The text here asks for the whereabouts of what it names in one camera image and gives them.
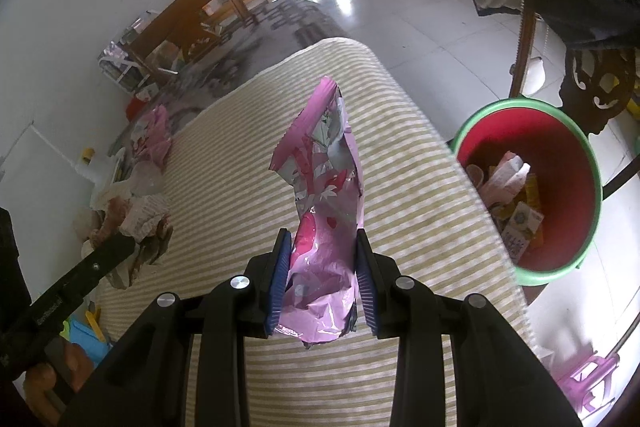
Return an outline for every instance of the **trash bin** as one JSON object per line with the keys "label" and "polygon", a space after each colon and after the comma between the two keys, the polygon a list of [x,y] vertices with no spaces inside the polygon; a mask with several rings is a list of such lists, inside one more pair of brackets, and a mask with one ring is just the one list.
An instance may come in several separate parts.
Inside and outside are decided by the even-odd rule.
{"label": "trash bin", "polygon": [[515,267],[520,285],[551,282],[582,262],[600,217],[602,186],[589,141],[573,120],[540,100],[500,100],[465,122],[452,150],[463,168],[475,164],[485,172],[511,151],[537,175],[544,244]]}

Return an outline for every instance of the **pink bag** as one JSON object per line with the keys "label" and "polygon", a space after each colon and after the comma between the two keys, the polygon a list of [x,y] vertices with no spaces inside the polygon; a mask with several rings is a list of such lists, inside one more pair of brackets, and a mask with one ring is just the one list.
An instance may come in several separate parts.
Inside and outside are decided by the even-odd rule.
{"label": "pink bag", "polygon": [[171,147],[171,133],[164,105],[158,105],[140,118],[131,133],[133,156],[136,162],[149,160],[164,169],[164,160]]}
{"label": "pink bag", "polygon": [[355,322],[356,231],[364,222],[362,167],[337,84],[324,77],[271,157],[294,188],[300,225],[277,331],[334,341]]}

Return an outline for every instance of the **metal screw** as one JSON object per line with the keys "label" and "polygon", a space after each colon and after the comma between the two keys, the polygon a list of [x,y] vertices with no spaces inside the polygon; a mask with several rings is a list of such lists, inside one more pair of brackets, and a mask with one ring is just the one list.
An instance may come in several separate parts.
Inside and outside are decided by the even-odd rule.
{"label": "metal screw", "polygon": [[236,275],[233,279],[231,279],[231,286],[236,290],[241,290],[242,288],[246,288],[249,286],[249,277],[245,277],[244,275]]}
{"label": "metal screw", "polygon": [[163,293],[162,295],[158,296],[156,302],[161,308],[168,308],[175,302],[175,295],[172,293]]}
{"label": "metal screw", "polygon": [[405,277],[404,275],[396,279],[396,286],[401,290],[410,290],[415,286],[414,280],[411,277]]}
{"label": "metal screw", "polygon": [[474,308],[484,308],[486,299],[479,293],[473,293],[469,295],[469,304],[471,304]]}

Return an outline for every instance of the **white wall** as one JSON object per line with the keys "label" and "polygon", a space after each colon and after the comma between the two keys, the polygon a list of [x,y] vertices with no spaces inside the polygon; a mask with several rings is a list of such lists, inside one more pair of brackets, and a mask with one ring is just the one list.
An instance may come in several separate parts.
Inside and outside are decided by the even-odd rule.
{"label": "white wall", "polygon": [[[98,69],[101,49],[144,10],[172,0],[0,0],[0,156],[36,127],[69,158],[105,152],[129,97]],[[33,297],[80,259],[72,221],[91,185],[27,131],[4,164],[7,208]]]}

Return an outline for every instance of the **striped cushion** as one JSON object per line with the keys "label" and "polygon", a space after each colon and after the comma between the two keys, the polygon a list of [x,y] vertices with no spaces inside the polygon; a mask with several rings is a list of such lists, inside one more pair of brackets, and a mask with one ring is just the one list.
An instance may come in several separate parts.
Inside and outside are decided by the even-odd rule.
{"label": "striped cushion", "polygon": [[[145,267],[125,292],[101,286],[102,325],[117,338],[160,292],[207,293],[242,272],[251,256],[270,251],[280,227],[295,231],[292,188],[268,166],[324,74],[340,86],[358,143],[365,228],[374,251],[392,256],[402,273],[435,293],[483,293],[532,345],[522,292],[476,191],[373,53],[342,38],[318,42],[262,71],[178,134],[165,174],[175,225],[170,250],[160,267]],[[356,332],[309,351],[291,338],[247,340],[252,425],[388,425],[397,341],[374,339],[362,308],[359,314]],[[193,359],[198,345],[196,339]],[[445,359],[447,424],[455,425],[446,340]]]}

